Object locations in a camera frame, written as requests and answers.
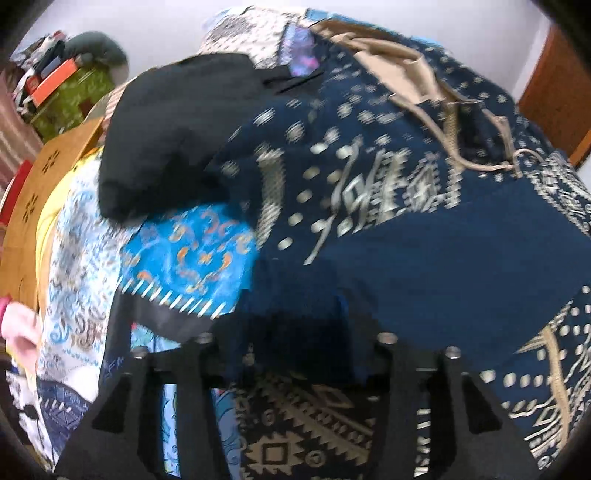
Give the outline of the navy patterned hooded garment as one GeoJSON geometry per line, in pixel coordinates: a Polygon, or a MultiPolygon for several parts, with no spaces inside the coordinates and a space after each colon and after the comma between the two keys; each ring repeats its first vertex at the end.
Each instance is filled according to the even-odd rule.
{"type": "Polygon", "coordinates": [[[590,406],[590,194],[443,49],[312,27],[320,86],[212,165],[256,229],[216,324],[249,479],[537,479],[590,406]]]}

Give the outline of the black folded garment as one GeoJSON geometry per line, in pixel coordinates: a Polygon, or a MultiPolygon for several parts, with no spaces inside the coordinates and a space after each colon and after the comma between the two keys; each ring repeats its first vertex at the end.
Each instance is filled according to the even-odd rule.
{"type": "Polygon", "coordinates": [[[245,54],[198,55],[130,82],[106,133],[101,215],[116,222],[190,203],[231,134],[294,82],[286,66],[257,69],[245,54]]]}

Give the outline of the blue patchwork quilt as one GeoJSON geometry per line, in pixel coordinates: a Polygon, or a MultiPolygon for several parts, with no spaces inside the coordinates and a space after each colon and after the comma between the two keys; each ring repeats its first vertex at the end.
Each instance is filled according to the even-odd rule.
{"type": "Polygon", "coordinates": [[[96,398],[100,380],[121,362],[110,341],[128,349],[172,347],[128,317],[131,304],[159,306],[184,320],[226,313],[254,257],[249,227],[218,205],[129,228],[103,219],[101,157],[94,150],[78,160],[43,207],[36,231],[38,358],[25,377],[8,376],[15,405],[37,409],[38,419],[22,419],[21,426],[49,464],[96,398]],[[116,321],[116,311],[126,317],[116,321]]]}

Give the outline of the wooden folding lap desk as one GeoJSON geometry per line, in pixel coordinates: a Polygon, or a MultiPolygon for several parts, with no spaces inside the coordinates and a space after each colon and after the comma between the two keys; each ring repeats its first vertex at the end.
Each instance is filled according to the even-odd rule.
{"type": "Polygon", "coordinates": [[[37,307],[36,229],[55,186],[102,134],[102,119],[87,121],[47,142],[32,164],[16,200],[4,237],[1,294],[37,307]]]}

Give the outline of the red white box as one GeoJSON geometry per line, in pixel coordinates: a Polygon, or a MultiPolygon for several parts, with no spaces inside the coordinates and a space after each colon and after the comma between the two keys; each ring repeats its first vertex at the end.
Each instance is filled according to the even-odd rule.
{"type": "Polygon", "coordinates": [[[16,202],[27,179],[27,176],[32,169],[32,166],[33,163],[29,160],[25,160],[20,165],[18,171],[9,183],[6,192],[2,197],[0,214],[0,224],[2,227],[6,227],[10,221],[16,202]]]}

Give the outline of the orange box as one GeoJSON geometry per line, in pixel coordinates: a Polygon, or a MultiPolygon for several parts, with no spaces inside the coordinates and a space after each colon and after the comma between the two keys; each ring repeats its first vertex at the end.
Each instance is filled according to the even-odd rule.
{"type": "Polygon", "coordinates": [[[31,94],[32,102],[39,107],[61,84],[68,80],[78,67],[73,59],[64,61],[48,75],[31,94]]]}

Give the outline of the brown wooden wardrobe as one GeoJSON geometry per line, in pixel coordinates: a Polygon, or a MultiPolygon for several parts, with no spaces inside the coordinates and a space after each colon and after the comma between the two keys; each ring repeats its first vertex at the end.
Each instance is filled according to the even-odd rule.
{"type": "Polygon", "coordinates": [[[590,95],[590,69],[553,25],[519,108],[576,168],[590,154],[590,95]]]}

